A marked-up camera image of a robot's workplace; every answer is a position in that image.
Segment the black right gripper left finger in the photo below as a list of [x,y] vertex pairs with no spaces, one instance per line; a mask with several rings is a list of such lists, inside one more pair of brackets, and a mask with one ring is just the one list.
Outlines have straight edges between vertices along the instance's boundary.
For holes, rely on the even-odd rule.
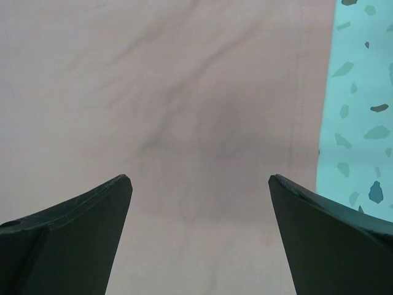
[[105,294],[132,192],[118,175],[1,224],[1,294]]

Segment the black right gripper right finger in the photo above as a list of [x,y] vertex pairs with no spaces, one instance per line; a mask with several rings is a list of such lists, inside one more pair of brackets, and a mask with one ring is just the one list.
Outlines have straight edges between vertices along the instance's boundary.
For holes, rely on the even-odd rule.
[[392,294],[392,223],[281,176],[271,201],[297,294]]

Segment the pink t shirt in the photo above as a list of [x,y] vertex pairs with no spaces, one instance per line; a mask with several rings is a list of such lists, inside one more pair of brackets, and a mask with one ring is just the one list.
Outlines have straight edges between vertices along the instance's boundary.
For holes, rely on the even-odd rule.
[[293,294],[333,1],[2,1],[1,222],[127,175],[108,294]]

